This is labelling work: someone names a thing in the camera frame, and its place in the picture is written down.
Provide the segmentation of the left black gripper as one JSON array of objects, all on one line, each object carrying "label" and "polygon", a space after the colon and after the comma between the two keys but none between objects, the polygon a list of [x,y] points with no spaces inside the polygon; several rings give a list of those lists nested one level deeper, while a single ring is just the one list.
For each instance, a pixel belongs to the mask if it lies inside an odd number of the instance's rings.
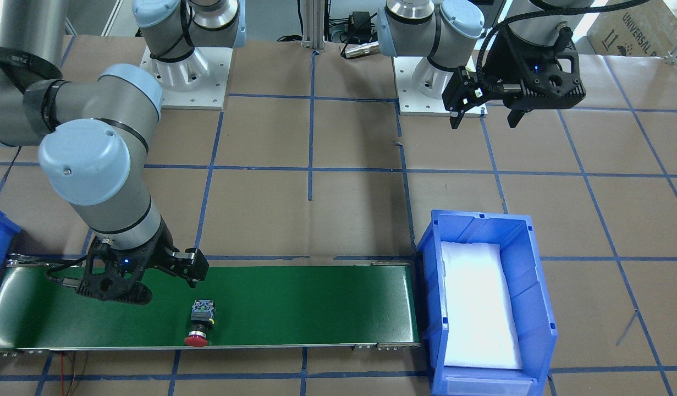
[{"label": "left black gripper", "polygon": [[565,26],[553,45],[525,42],[505,27],[498,33],[487,59],[476,72],[459,66],[442,93],[449,122],[457,130],[466,111],[490,100],[510,109],[507,123],[516,128],[527,112],[569,109],[586,97],[579,73],[573,32]]}]

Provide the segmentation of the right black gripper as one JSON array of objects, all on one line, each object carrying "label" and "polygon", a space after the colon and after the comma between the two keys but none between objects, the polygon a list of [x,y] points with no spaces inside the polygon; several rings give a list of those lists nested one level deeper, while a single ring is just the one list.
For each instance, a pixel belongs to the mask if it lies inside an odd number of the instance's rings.
[{"label": "right black gripper", "polygon": [[164,221],[152,238],[130,250],[117,250],[111,241],[107,243],[104,237],[96,236],[87,251],[76,293],[101,301],[147,304],[152,291],[142,283],[142,277],[150,268],[180,277],[195,288],[207,276],[208,261],[197,248],[177,250]]}]

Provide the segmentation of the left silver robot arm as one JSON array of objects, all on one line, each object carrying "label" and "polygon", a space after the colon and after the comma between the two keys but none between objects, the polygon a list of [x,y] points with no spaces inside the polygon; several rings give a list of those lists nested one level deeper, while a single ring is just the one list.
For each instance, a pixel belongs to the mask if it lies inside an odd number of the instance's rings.
[{"label": "left silver robot arm", "polygon": [[421,58],[416,82],[442,101],[452,128],[500,100],[509,126],[537,109],[569,109],[586,97],[573,34],[590,1],[514,1],[499,26],[469,1],[387,1],[376,29],[385,56]]}]

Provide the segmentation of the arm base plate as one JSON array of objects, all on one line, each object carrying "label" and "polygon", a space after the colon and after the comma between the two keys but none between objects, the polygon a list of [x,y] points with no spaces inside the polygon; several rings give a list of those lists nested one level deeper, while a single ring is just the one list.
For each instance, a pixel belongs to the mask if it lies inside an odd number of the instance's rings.
[{"label": "arm base plate", "polygon": [[221,111],[233,52],[197,47],[189,58],[165,63],[152,59],[145,48],[139,66],[162,86],[162,108]]},{"label": "arm base plate", "polygon": [[444,108],[442,93],[453,75],[452,71],[434,67],[426,56],[394,57],[393,63],[401,114],[450,116]]}]

